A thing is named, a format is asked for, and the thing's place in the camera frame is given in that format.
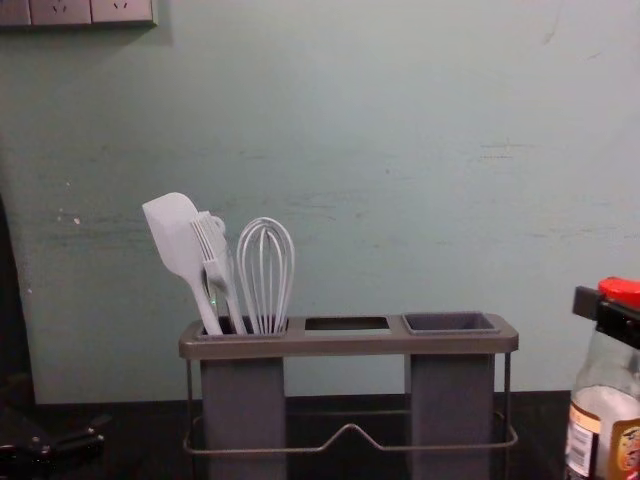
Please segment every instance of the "dark countertop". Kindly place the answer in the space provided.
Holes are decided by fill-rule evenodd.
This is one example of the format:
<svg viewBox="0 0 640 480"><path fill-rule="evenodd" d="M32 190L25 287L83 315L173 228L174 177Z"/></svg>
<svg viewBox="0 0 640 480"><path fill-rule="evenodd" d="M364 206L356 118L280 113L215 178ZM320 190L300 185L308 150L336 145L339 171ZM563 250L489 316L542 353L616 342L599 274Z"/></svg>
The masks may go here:
<svg viewBox="0 0 640 480"><path fill-rule="evenodd" d="M342 397L339 399L291 399L288 438L290 443L321 443L345 421L356 421L382 435L386 443L403 441L400 416L333 414L315 417L318 410L395 408L399 396ZM561 480L564 438L569 405L568 392L515 393L512 423L520 442L510 452L511 480ZM58 475L75 479L188 479L190 462L182 451L187 416L185 402L40 406L29 418L51 434L84 427L92 418L109 413L113 420L105 430L102 461ZM406 477L403 458L380 454L360 438L347 436L322 455L296 456L289 463L292 479L398 480Z"/></svg>

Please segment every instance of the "metal rod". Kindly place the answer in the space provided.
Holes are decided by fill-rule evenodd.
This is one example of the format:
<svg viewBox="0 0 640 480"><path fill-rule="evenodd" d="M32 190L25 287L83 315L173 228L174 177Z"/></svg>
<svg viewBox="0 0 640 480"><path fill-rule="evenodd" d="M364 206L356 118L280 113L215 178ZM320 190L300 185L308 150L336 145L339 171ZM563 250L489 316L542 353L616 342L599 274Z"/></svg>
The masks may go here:
<svg viewBox="0 0 640 480"><path fill-rule="evenodd" d="M189 416L188 440L193 445L193 376L191 375L191 360L187 360L187 415ZM191 480L196 480L196 458L191 457Z"/></svg>
<svg viewBox="0 0 640 480"><path fill-rule="evenodd" d="M507 441L509 429L511 427L511 353L504 355L504 425L503 425L503 441ZM509 449L503 452L503 479L509 480Z"/></svg>
<svg viewBox="0 0 640 480"><path fill-rule="evenodd" d="M499 417L503 417L501 413L496 412L496 415ZM202 417L198 417L195 422L199 422ZM362 427L356 425L355 423L347 423L340 427L336 433L331 435L329 439L324 442L319 447L298 447L298 448L247 448L247 449L222 449L222 450L197 450L192 448L192 443L189 442L191 437L191 432L187 432L187 435L184 438L183 448L184 450L190 454L195 456L205 456L205 457L220 457L220 456L233 456L233 455L272 455L272 454L282 454L282 453L322 453L327 450L339 437L341 437L345 432L354 431L359 433L361 437L363 437L371 446L373 446L376 450L380 450L382 452L415 452L415 451L460 451L460 450L494 450L494 449L502 449L509 448L515 445L518 442L518 434L516 431L509 425L508 432L511 436L511 440L500 442L500 443L483 443L476 445L381 445L376 440L371 437Z"/></svg>

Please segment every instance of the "white wall outlet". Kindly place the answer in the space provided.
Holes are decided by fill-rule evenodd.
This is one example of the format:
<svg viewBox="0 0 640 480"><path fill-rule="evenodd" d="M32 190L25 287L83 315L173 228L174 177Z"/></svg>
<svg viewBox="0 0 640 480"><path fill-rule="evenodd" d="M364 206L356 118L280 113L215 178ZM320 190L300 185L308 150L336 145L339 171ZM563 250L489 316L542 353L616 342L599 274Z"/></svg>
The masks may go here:
<svg viewBox="0 0 640 480"><path fill-rule="evenodd" d="M91 23L90 0L31 0L34 25L81 25Z"/></svg>
<svg viewBox="0 0 640 480"><path fill-rule="evenodd" d="M0 0L0 26L31 24L29 0Z"/></svg>
<svg viewBox="0 0 640 480"><path fill-rule="evenodd" d="M93 23L151 22L152 0L91 0Z"/></svg>

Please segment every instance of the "painted wall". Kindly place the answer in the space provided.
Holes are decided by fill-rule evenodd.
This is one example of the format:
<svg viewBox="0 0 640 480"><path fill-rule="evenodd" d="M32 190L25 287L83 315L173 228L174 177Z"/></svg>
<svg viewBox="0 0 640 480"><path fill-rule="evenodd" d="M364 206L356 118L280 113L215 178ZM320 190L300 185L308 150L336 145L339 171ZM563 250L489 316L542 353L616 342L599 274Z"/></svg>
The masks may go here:
<svg viewBox="0 0 640 480"><path fill-rule="evenodd" d="M495 312L521 334L515 388L570 387L573 288L640 276L636 1L160 7L149 32L0 37L39 402L184 398L196 309L140 208L168 191L234 237L283 221L292 313ZM402 388L397 358L335 362L288 364L288 392Z"/></svg>

